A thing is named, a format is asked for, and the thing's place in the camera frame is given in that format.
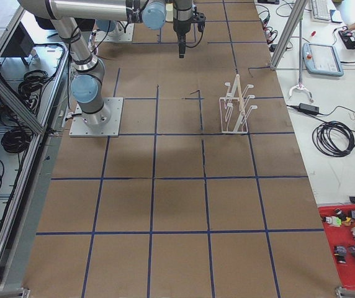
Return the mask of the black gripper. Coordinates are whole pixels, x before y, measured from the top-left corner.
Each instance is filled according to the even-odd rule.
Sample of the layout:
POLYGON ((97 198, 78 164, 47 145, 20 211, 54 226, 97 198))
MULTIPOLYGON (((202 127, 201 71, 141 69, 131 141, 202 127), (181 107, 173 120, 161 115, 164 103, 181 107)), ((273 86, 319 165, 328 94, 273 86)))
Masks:
POLYGON ((184 58, 186 53, 186 36, 190 29, 193 17, 192 5, 173 6, 173 29, 177 35, 179 58, 184 58))

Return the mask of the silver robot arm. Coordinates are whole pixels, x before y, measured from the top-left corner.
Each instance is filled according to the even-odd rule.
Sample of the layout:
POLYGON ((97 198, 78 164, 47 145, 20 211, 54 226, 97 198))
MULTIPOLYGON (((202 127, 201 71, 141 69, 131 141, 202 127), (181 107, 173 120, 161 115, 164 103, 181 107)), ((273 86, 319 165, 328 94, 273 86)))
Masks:
POLYGON ((104 65, 88 47, 76 19, 143 23, 149 29, 162 28, 167 18, 167 1, 20 1, 26 11, 48 19, 60 39, 69 47, 78 72, 70 85, 87 125, 110 121, 111 109, 101 96, 104 65))

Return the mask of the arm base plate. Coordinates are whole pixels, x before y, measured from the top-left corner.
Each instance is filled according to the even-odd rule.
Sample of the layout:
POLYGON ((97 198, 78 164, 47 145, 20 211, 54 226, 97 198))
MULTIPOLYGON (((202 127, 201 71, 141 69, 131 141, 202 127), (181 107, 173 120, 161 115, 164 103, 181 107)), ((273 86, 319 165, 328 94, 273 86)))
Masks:
POLYGON ((77 103, 70 127, 70 137, 118 137, 124 99, 104 97, 104 106, 96 114, 86 114, 77 103))
POLYGON ((124 21, 96 21, 97 32, 95 41, 112 43, 130 43, 133 40, 134 24, 124 21))

